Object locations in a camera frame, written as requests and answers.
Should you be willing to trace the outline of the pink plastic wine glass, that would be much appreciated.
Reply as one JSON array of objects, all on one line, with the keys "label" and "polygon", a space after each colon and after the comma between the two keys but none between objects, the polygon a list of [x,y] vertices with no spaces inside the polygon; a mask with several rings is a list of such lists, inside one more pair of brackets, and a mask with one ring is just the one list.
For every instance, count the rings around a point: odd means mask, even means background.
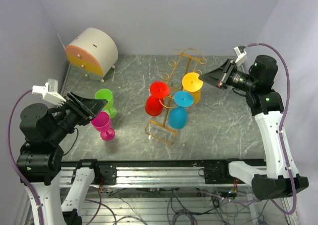
[{"label": "pink plastic wine glass", "polygon": [[115,130],[111,127],[110,116],[102,111],[92,121],[91,124],[100,132],[100,138],[104,141],[110,141],[115,137]]}]

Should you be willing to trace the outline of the green plastic wine glass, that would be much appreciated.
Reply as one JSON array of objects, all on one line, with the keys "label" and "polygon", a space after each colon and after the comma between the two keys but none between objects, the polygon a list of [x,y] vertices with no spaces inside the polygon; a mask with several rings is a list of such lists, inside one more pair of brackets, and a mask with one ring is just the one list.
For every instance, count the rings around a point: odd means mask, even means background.
[{"label": "green plastic wine glass", "polygon": [[117,110],[113,106],[114,97],[111,90],[106,88],[98,90],[95,94],[95,99],[105,99],[107,101],[106,105],[103,108],[103,111],[105,111],[111,119],[113,119],[117,115]]}]

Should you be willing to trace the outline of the orange plastic wine glass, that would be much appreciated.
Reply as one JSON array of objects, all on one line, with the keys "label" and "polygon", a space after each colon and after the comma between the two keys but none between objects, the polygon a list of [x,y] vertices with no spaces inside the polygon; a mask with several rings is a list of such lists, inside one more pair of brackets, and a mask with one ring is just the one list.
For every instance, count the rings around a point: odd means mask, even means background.
[{"label": "orange plastic wine glass", "polygon": [[198,104],[201,99],[201,88],[203,87],[203,81],[199,79],[199,74],[195,72],[187,73],[182,79],[182,86],[185,91],[188,91],[194,97],[193,104]]}]

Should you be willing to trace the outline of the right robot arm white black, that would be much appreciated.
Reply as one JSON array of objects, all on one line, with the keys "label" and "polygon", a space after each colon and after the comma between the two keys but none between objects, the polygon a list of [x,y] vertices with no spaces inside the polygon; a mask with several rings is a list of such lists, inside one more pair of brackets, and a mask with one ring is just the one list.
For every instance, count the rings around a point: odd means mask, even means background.
[{"label": "right robot arm white black", "polygon": [[277,72],[273,57],[258,55],[247,74],[228,59],[218,69],[199,76],[200,80],[217,88],[231,86],[245,92],[246,102],[261,133],[266,169],[234,160],[220,169],[219,177],[225,183],[238,178],[251,186],[261,201],[292,197],[294,192],[299,193],[309,186],[308,178],[299,174],[293,162],[286,133],[280,126],[287,108],[280,94],[272,89]]}]

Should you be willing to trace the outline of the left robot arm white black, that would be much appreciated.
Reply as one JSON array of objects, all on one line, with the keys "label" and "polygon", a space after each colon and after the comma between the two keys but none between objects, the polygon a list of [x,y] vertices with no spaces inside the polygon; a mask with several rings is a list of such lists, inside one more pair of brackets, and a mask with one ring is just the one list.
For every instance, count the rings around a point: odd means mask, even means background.
[{"label": "left robot arm white black", "polygon": [[80,225],[80,208],[91,184],[101,179],[97,159],[82,159],[74,169],[66,201],[61,202],[60,178],[64,151],[60,142],[85,126],[102,111],[105,99],[87,99],[69,92],[59,108],[43,103],[25,107],[20,130],[25,143],[20,149],[16,166],[20,180],[31,200],[36,225]]}]

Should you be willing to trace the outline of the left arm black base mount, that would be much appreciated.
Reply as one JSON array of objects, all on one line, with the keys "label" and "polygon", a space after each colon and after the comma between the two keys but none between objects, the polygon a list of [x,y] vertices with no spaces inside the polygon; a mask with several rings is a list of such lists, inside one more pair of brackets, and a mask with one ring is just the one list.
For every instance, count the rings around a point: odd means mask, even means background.
[{"label": "left arm black base mount", "polygon": [[114,165],[104,162],[96,162],[93,165],[93,184],[115,185],[117,179],[117,169]]}]

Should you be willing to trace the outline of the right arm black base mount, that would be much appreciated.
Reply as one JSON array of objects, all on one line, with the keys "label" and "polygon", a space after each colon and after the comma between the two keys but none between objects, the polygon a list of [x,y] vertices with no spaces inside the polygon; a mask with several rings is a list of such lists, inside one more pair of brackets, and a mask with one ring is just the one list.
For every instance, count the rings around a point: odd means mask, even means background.
[{"label": "right arm black base mount", "polygon": [[205,184],[234,184],[235,178],[229,173],[230,162],[235,160],[208,160],[203,166]]}]

